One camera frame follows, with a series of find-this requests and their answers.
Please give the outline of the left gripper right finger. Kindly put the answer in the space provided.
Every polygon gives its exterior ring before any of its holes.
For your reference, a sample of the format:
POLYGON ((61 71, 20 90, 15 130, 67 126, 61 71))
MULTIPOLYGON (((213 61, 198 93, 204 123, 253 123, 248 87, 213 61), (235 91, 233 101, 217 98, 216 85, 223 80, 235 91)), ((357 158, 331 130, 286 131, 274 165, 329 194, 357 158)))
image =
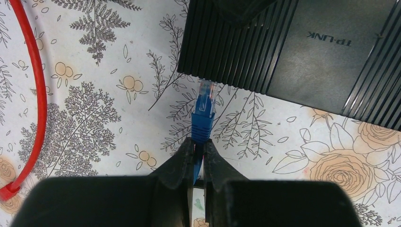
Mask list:
POLYGON ((228 227, 231 200, 225 187, 249 179, 224 160, 211 139, 203 145, 203 172, 206 221, 211 227, 228 227))

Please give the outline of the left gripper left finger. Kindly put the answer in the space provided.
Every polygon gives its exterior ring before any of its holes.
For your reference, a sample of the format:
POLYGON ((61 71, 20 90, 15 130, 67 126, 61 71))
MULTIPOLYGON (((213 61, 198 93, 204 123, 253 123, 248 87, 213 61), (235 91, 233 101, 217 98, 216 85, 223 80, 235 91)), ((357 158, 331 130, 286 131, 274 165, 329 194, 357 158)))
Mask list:
POLYGON ((194 184, 194 142, 186 138, 177 152, 150 175, 156 178, 151 227, 190 227, 194 184))

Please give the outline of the black network switch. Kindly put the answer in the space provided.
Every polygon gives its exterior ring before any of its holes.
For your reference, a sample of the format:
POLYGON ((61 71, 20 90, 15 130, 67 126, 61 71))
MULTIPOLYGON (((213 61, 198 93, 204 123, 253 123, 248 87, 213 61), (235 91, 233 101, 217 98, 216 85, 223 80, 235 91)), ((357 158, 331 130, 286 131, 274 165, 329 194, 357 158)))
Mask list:
POLYGON ((192 0, 179 73, 401 129, 398 0, 192 0))

